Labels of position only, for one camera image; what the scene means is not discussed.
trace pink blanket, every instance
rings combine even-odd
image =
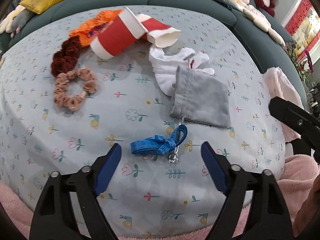
[[[307,155],[295,155],[286,158],[284,173],[278,185],[289,209],[291,222],[294,222],[302,203],[308,198],[310,189],[316,177],[319,175],[319,167],[315,160]],[[9,189],[0,182],[0,201],[16,227],[28,239],[33,213]],[[243,209],[234,236],[241,234],[247,221],[250,206]],[[203,240],[206,238],[212,226],[180,236],[167,238],[154,238],[155,240]],[[140,240],[140,238],[119,237],[119,240]]]
[[[281,68],[269,68],[262,75],[262,77],[267,84],[271,98],[280,97],[294,103],[295,105],[303,109],[301,98],[298,92],[290,83],[287,76],[282,72]],[[295,139],[301,138],[301,136],[297,132],[295,132],[285,124],[281,123],[281,125],[285,142],[291,142]]]

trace crumpled paper cup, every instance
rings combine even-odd
[[[159,22],[149,15],[139,14],[137,15],[137,18],[148,30],[148,32],[143,35],[142,38],[156,45],[158,48],[172,46],[174,43],[176,43],[181,34],[181,30],[177,30],[162,22]]]
[[[98,57],[108,60],[140,39],[148,30],[133,12],[124,10],[91,42],[90,47]]]

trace pink scrunchie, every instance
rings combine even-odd
[[[75,80],[76,78],[81,78],[85,80],[84,91],[80,95],[74,97],[69,97],[65,94],[65,90],[70,85],[70,80]],[[97,91],[96,85],[97,77],[91,73],[90,68],[71,70],[67,73],[60,73],[57,76],[55,82],[54,90],[54,102],[58,107],[67,107],[71,111],[77,111],[81,107],[81,103],[87,96],[87,93],[93,94]]]
[[[96,81],[94,79],[87,81],[84,84],[83,90],[89,94],[93,94],[97,91]]]
[[[77,111],[80,109],[80,106],[81,106],[81,103],[84,99],[84,97],[87,95],[86,92],[82,92],[81,95],[79,96],[75,96],[75,97],[72,97],[68,100],[67,102],[67,107],[71,110],[71,111]]]

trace yellow pillow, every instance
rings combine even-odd
[[[23,0],[20,2],[27,10],[36,14],[42,14],[44,11],[63,0]]]

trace gray fabric bag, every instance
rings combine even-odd
[[[171,116],[221,128],[231,126],[228,89],[209,74],[178,66]]]

